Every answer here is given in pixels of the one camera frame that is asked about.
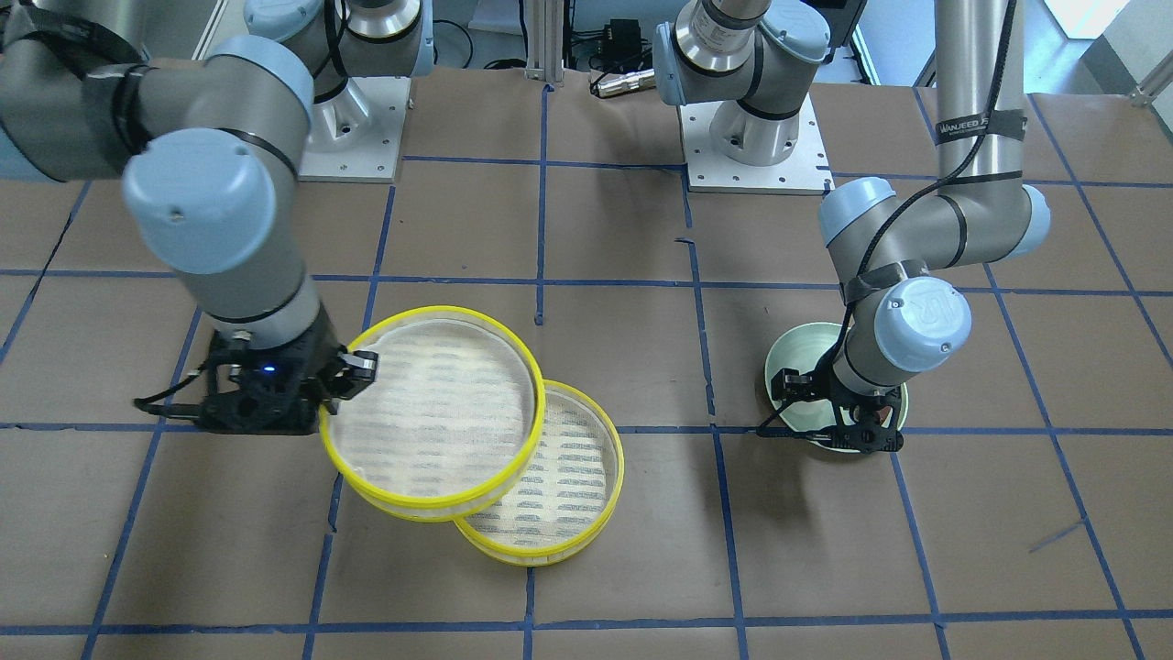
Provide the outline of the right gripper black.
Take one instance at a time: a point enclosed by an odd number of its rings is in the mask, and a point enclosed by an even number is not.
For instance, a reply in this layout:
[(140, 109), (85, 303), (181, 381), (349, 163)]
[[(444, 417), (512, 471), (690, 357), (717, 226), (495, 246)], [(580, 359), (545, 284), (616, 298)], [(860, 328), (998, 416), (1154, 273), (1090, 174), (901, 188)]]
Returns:
[(347, 352), (324, 308), (301, 335), (274, 349), (213, 335), (205, 365), (197, 426), (228, 435), (308, 435), (320, 408), (338, 411), (378, 375), (377, 352)]

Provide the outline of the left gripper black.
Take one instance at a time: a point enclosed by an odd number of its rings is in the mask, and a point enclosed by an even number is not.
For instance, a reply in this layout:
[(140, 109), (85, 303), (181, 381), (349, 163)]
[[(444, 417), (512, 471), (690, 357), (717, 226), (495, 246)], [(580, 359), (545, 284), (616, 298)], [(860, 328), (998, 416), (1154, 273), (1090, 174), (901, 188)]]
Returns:
[(769, 380), (772, 401), (778, 408), (771, 421), (796, 402), (827, 401), (832, 404), (833, 422), (816, 430), (799, 431), (773, 429), (771, 437), (813, 440), (818, 445), (859, 454), (877, 451), (899, 453), (904, 447), (904, 434), (899, 429), (899, 413), (904, 408), (904, 396), (899, 389), (884, 394), (859, 394), (842, 385), (833, 370), (834, 354), (825, 354), (816, 367), (806, 373), (781, 368)]

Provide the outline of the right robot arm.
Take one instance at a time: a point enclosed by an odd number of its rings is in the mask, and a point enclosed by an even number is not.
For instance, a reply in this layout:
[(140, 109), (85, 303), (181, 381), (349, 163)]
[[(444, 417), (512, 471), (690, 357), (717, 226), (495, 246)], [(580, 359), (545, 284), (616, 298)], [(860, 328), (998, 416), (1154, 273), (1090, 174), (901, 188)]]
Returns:
[(194, 64), (150, 61), (138, 1), (13, 1), (4, 177), (121, 182), (154, 256), (213, 324), (189, 380), (134, 400), (209, 433), (308, 435), (377, 380), (320, 300), (289, 215), (308, 138), (353, 79), (434, 67), (429, 1), (248, 1), (248, 32)]

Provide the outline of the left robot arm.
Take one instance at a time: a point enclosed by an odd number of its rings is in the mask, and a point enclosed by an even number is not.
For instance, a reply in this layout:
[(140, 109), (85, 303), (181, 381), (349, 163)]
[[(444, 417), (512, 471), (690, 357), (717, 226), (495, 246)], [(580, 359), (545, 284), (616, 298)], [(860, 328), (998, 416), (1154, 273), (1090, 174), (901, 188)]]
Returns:
[[(968, 341), (970, 305), (945, 268), (1024, 256), (1051, 213), (1023, 181), (1028, 118), (1023, 34), (1013, 1), (935, 4), (938, 177), (906, 199), (859, 177), (826, 192), (818, 225), (845, 317), (820, 355), (768, 352), (771, 413), (760, 437), (845, 454), (896, 453), (904, 385)], [(829, 49), (829, 25), (800, 1), (690, 1), (651, 42), (667, 106), (712, 102), (708, 141), (723, 158), (779, 166), (799, 145), (801, 108)]]

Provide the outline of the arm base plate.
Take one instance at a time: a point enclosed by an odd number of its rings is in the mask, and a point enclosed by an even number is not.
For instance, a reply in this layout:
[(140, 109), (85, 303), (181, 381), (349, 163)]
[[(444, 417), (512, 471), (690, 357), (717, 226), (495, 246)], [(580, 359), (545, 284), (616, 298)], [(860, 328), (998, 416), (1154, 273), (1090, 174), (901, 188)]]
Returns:
[(822, 195), (835, 188), (811, 96), (800, 113), (772, 121), (735, 101), (678, 108), (693, 193)]
[(312, 107), (299, 181), (393, 183), (411, 108), (411, 79), (350, 79)]

